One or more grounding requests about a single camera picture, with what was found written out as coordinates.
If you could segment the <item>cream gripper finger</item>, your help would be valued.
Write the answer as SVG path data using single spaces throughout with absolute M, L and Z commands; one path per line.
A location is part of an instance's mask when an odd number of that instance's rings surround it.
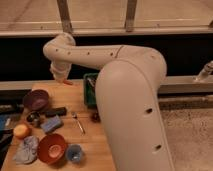
M 65 75 L 65 76 L 64 76 L 63 82 L 68 82 L 68 75 Z
M 57 81 L 58 83 L 62 83 L 63 80 L 61 77 L 57 77 L 56 75 L 53 75 L 53 78 L 55 79 L 55 81 Z

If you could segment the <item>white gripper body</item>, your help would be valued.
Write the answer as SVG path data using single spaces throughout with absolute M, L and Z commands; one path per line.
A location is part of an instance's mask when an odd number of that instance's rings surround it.
M 64 78 L 65 75 L 69 75 L 71 65 L 66 62 L 52 61 L 50 65 L 50 71 L 57 77 Z

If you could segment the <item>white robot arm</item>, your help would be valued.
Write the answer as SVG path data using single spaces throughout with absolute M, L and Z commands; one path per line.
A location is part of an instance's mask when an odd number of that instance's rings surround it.
M 98 113 L 116 171 L 175 171 L 157 92 L 166 78 L 162 54 L 132 45 L 77 46 L 62 33 L 43 53 L 59 82 L 73 64 L 99 71 L 95 95 Z

